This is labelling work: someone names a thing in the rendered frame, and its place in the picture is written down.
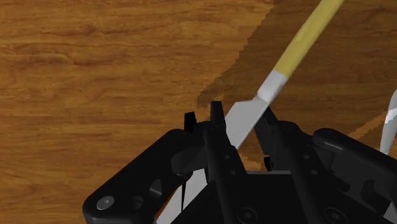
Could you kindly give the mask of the yellow handled knife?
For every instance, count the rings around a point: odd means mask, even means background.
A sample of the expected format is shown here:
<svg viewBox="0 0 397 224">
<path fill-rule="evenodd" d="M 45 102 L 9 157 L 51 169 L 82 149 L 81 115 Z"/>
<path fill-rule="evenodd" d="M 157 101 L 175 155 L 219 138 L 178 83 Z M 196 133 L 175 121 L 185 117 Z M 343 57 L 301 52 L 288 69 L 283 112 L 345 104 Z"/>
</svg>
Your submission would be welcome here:
<svg viewBox="0 0 397 224">
<path fill-rule="evenodd" d="M 247 172 L 237 148 L 282 90 L 344 0 L 321 0 L 285 49 L 268 77 L 250 101 L 235 103 L 227 115 L 220 102 L 211 103 L 211 121 L 203 130 L 208 152 L 209 173 L 214 176 L 223 221 L 215 224 L 242 224 L 239 215 L 239 187 Z"/>
</svg>

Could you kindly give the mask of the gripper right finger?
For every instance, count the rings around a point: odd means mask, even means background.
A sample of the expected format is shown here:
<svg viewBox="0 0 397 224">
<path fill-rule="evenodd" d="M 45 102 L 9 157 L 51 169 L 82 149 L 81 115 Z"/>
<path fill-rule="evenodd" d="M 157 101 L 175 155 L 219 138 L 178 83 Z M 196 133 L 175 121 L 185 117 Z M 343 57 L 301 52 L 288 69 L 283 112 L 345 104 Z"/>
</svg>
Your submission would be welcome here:
<svg viewBox="0 0 397 224">
<path fill-rule="evenodd" d="M 254 131 L 267 167 L 289 171 L 305 216 L 293 224 L 397 224 L 397 160 L 337 130 L 309 135 L 271 109 Z"/>
</svg>

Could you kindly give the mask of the white curved object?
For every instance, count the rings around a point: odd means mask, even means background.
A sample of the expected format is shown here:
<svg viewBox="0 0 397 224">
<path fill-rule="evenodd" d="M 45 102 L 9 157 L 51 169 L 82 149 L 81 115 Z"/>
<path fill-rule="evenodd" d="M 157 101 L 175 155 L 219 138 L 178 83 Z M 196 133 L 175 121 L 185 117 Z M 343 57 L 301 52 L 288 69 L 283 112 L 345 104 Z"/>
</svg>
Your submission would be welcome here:
<svg viewBox="0 0 397 224">
<path fill-rule="evenodd" d="M 394 91 L 387 109 L 382 136 L 380 140 L 380 152 L 388 155 L 397 134 L 397 89 Z"/>
</svg>

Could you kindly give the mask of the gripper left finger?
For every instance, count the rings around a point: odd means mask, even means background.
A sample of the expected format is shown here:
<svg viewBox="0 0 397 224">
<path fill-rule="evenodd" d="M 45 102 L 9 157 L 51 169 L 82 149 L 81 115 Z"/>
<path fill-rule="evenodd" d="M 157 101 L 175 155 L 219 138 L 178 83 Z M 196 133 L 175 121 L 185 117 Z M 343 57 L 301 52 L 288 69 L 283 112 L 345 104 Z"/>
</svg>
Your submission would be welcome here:
<svg viewBox="0 0 397 224">
<path fill-rule="evenodd" d="M 246 171 L 226 135 L 223 106 L 211 103 L 210 119 L 197 123 L 185 114 L 185 127 L 172 129 L 107 180 L 83 203 L 87 224 L 161 224 L 157 212 L 172 207 L 170 196 L 205 169 L 208 184 L 171 224 L 237 224 L 238 207 L 229 182 Z"/>
</svg>

